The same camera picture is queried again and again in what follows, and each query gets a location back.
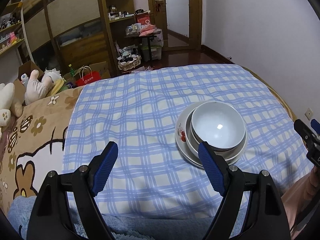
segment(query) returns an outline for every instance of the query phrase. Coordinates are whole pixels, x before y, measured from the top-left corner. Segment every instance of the stacked dishes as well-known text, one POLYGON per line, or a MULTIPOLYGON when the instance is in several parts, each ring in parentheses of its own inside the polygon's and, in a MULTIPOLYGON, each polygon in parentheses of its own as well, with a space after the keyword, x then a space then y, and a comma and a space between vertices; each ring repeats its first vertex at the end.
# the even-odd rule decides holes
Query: stacked dishes
POLYGON ((242 116, 230 104, 216 101, 188 106, 176 123, 175 138, 183 156, 198 168, 198 147, 208 142, 217 155, 231 165, 245 152, 247 130, 242 116))

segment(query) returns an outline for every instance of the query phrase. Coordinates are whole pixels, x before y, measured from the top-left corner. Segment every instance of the door handle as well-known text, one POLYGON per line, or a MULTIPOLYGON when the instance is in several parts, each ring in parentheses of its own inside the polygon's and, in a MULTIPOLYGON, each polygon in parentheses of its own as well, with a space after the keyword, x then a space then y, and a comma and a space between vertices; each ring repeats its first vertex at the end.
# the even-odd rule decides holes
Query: door handle
POLYGON ((164 0, 155 0, 155 2, 164 2, 164 0))

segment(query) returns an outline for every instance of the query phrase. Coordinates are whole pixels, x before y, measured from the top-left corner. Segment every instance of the wall outlet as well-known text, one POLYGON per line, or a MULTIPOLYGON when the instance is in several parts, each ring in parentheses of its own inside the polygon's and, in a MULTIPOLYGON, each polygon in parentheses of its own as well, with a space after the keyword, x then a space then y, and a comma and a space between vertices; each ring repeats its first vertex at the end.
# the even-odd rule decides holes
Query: wall outlet
POLYGON ((304 115, 305 115, 305 116, 308 118, 308 120, 310 121, 310 120, 312 119, 312 117, 313 117, 313 112, 312 112, 312 110, 311 110, 310 108, 308 108, 304 115))

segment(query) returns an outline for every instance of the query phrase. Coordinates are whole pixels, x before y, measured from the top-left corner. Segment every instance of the person's hand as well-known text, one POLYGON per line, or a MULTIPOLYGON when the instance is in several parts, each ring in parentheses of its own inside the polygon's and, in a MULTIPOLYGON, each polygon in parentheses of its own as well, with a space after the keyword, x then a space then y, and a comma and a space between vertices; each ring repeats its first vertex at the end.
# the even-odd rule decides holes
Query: person's hand
POLYGON ((314 195, 317 193, 319 186, 319 173, 319 169, 317 167, 313 167, 310 172, 310 176, 307 179, 307 184, 303 193, 303 198, 305 200, 312 200, 314 195))

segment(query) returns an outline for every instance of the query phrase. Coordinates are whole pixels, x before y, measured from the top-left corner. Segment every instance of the red box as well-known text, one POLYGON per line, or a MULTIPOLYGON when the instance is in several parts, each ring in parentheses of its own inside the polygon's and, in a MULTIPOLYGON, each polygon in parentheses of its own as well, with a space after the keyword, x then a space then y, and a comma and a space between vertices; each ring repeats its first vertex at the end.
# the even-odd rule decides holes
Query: red box
POLYGON ((141 23, 141 25, 151 24, 150 15, 148 12, 139 13, 136 15, 136 22, 141 23))

